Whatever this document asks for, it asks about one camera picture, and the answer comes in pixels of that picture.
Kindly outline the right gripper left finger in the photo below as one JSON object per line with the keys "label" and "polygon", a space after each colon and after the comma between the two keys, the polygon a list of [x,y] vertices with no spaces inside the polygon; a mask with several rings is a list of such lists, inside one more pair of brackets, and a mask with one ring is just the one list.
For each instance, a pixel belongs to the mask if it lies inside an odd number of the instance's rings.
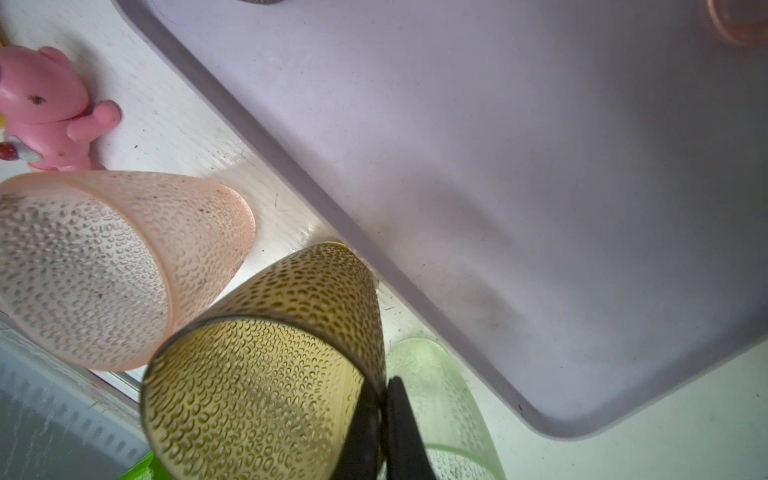
{"label": "right gripper left finger", "polygon": [[373,385],[365,380],[331,478],[376,479],[380,468],[380,439],[380,399]]}

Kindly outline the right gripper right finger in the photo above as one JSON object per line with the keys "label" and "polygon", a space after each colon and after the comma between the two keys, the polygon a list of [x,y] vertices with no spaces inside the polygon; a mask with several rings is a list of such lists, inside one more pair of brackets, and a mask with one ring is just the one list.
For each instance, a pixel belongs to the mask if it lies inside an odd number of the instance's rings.
{"label": "right gripper right finger", "polygon": [[418,425],[400,377],[389,380],[384,409],[386,478],[436,480]]}

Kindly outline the light green textured glass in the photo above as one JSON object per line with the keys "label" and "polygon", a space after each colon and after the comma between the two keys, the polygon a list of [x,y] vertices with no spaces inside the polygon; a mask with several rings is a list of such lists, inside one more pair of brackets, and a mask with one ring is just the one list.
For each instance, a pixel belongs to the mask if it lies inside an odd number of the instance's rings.
{"label": "light green textured glass", "polygon": [[454,355],[434,340],[394,344],[387,374],[403,380],[430,466],[439,479],[503,479],[479,406]]}

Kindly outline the olive brown glass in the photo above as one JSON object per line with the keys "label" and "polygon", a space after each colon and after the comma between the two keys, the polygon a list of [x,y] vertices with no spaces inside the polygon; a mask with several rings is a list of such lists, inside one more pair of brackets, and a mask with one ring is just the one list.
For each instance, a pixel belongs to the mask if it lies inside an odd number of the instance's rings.
{"label": "olive brown glass", "polygon": [[386,367],[375,279],[323,242],[265,268],[166,340],[144,431],[177,479],[328,479]]}

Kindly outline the pink clear glass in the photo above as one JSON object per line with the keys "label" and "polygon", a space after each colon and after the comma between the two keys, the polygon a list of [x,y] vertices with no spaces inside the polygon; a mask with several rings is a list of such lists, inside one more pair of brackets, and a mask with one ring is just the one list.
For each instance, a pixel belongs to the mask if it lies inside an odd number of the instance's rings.
{"label": "pink clear glass", "polygon": [[722,41],[744,48],[767,45],[767,0],[705,0],[711,31]]}

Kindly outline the brown textured glass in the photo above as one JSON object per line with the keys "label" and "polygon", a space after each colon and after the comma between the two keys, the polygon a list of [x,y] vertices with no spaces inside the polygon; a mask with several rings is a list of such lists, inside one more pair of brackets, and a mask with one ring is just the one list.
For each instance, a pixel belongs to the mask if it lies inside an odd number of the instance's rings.
{"label": "brown textured glass", "polygon": [[247,3],[259,4],[259,5],[271,5],[282,2],[282,0],[242,0]]}

